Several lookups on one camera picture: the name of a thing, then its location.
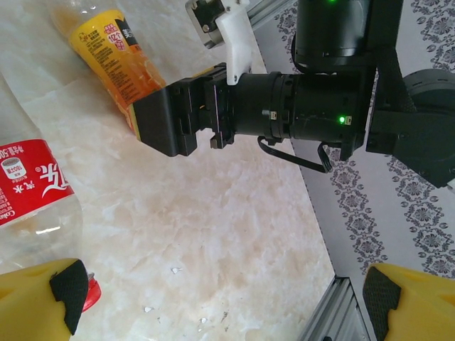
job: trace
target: orange juice bottle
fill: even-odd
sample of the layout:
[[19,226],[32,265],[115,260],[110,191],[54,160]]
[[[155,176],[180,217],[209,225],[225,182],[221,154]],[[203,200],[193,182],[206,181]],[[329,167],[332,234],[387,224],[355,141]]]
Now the orange juice bottle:
[[47,0],[50,16],[98,75],[139,138],[132,103],[166,86],[112,0]]

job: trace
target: red bottle cap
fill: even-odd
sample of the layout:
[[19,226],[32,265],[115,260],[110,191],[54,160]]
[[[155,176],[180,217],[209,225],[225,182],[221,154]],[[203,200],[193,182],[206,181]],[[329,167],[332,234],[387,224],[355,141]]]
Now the red bottle cap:
[[84,313],[86,310],[90,309],[100,299],[100,297],[101,297],[100,285],[98,284],[98,282],[96,282],[95,277],[91,275],[89,276],[88,292],[82,312]]

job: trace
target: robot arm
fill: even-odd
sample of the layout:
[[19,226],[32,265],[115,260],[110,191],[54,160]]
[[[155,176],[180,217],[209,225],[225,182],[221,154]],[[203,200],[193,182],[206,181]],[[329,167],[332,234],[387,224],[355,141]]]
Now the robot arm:
[[[395,156],[436,187],[455,185],[455,75],[423,70],[403,79],[395,52],[403,0],[300,0],[292,51],[298,75],[248,73],[244,1],[188,2],[205,45],[226,43],[227,65],[135,103],[145,144],[188,156],[199,130],[213,130],[212,148],[253,135],[267,153],[327,173],[324,146],[339,148],[345,161],[366,140],[367,151]],[[271,148],[283,139],[320,141],[321,162]]]

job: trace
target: white marble surface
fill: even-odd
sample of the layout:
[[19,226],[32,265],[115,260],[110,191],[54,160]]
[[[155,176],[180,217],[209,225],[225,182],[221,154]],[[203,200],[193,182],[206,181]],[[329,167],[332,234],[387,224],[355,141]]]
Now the white marble surface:
[[[120,4],[168,82],[223,58],[184,3]],[[42,1],[0,6],[0,67],[82,203],[83,260],[103,290],[72,340],[296,340],[333,276],[299,169],[250,137],[210,150],[208,131],[190,158],[155,152]]]

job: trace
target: plastic bottle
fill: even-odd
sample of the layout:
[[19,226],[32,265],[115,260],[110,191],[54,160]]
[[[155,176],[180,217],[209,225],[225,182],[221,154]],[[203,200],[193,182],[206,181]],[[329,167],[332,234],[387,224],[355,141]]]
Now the plastic bottle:
[[140,138],[132,103],[166,86],[111,0],[47,0],[55,27],[98,75]]
[[[81,256],[82,209],[0,73],[0,274]],[[85,310],[101,295],[89,275]]]

